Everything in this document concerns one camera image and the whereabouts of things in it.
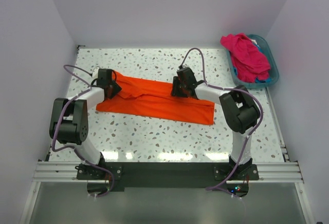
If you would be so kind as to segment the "orange t shirt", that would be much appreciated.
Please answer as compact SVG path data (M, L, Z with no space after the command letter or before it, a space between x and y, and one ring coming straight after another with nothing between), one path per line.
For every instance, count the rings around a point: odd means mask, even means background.
M160 118L202 125L214 124L215 104L171 96L172 84L117 73L122 90L96 106L96 111Z

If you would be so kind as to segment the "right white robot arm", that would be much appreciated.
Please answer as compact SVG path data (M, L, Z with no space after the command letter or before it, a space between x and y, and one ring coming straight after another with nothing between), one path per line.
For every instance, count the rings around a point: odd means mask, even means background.
M259 102L245 86L222 88L197 81L189 67L179 67L173 78L171 95L210 101L222 107L225 121L233 131L232 152L229 162L232 166L248 167L252 164L251 138L258 121L263 116Z

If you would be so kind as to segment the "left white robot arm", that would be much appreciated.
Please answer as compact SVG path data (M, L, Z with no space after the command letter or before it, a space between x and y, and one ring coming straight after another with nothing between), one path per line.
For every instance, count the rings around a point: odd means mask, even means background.
M71 149L83 165L103 167L102 153L88 139L88 111L115 97L122 88L117 83L118 74L112 69L96 68L89 75L90 83L73 74L87 87L70 98L57 98L53 102L49 135L51 150Z

